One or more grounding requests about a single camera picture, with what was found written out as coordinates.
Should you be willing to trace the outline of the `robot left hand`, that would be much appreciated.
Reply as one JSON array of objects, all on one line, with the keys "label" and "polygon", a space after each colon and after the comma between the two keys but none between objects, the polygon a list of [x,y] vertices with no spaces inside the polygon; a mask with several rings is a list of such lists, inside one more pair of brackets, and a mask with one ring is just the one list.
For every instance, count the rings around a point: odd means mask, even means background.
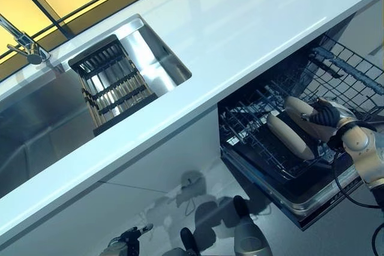
[{"label": "robot left hand", "polygon": [[113,238],[107,249],[112,255],[139,255],[140,243],[139,237],[153,229],[153,224],[149,223],[142,228],[132,227],[120,236]]}]

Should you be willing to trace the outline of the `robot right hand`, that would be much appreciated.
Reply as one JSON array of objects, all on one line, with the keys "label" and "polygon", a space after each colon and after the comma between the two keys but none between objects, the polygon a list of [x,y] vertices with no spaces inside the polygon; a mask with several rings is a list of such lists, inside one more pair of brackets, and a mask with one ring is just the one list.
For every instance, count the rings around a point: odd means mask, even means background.
[{"label": "robot right hand", "polygon": [[301,119],[303,121],[325,127],[336,128],[338,126],[340,121],[340,111],[338,110],[336,102],[324,98],[318,98],[314,103],[313,108],[317,111],[316,113],[301,114]]}]

